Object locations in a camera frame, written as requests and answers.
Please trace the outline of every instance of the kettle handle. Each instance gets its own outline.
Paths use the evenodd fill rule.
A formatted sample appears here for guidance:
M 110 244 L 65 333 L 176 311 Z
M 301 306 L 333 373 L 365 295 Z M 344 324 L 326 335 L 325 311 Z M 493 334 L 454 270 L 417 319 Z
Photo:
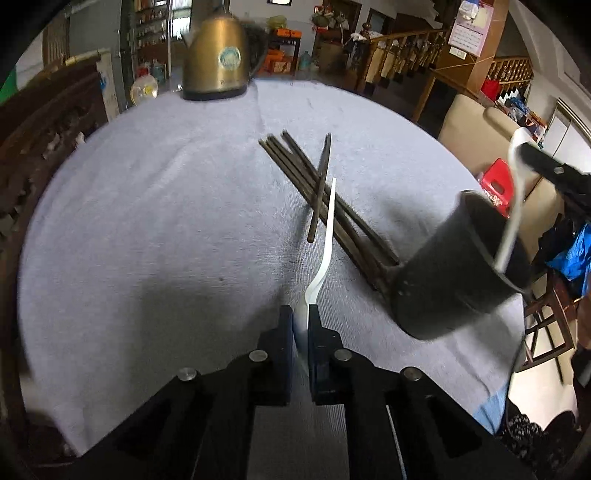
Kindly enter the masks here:
M 256 38 L 256 45 L 258 46 L 256 51 L 256 62 L 248 72 L 248 77 L 253 78 L 256 73 L 261 69 L 262 64 L 267 58 L 267 51 L 269 50 L 269 35 L 264 28 L 259 27 L 253 23 L 243 23 L 242 26 L 246 31 L 246 36 L 250 40 L 252 37 Z

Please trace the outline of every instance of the bundle of chopsticks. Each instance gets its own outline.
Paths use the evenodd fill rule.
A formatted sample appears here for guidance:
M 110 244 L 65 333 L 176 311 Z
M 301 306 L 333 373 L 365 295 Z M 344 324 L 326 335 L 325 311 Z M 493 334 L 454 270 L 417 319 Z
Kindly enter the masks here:
M 326 135 L 320 157 L 320 172 L 312 164 L 293 137 L 282 133 L 289 150 L 274 135 L 259 143 L 291 180 L 306 202 L 314 209 L 308 241 L 313 242 L 318 218 L 326 224 L 330 186 L 326 175 L 330 157 L 331 135 Z M 365 234 L 362 239 L 351 220 Z M 388 298 L 388 278 L 393 267 L 400 263 L 388 244 L 339 196 L 336 195 L 334 236 L 368 283 Z

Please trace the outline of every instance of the blue plastic bag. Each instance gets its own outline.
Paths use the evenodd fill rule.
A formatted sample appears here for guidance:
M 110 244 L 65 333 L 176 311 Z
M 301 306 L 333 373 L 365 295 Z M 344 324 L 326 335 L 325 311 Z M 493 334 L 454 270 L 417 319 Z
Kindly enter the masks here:
M 568 280 L 585 275 L 581 296 L 588 292 L 591 271 L 591 225 L 585 224 L 574 240 L 573 246 L 546 262 L 549 267 L 561 272 Z

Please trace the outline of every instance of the cardboard box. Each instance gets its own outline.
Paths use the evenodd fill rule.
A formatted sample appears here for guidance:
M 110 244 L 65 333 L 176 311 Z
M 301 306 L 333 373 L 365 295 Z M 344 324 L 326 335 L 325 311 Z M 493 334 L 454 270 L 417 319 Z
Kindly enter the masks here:
M 278 37 L 301 38 L 301 32 L 299 30 L 290 30 L 289 28 L 277 28 L 275 35 Z
M 283 60 L 274 60 L 271 64 L 271 73 L 291 73 L 293 57 L 284 57 Z
M 269 50 L 267 51 L 268 59 L 283 60 L 283 57 L 285 57 L 285 52 L 283 50 L 273 50 L 272 48 L 269 48 Z

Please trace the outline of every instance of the electric kettle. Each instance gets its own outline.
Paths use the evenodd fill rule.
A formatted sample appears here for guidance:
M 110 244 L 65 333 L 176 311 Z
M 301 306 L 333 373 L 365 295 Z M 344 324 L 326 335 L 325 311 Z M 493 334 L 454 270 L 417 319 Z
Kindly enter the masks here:
M 215 100 L 241 95 L 261 68 L 268 50 L 267 32 L 220 11 L 185 36 L 183 96 Z

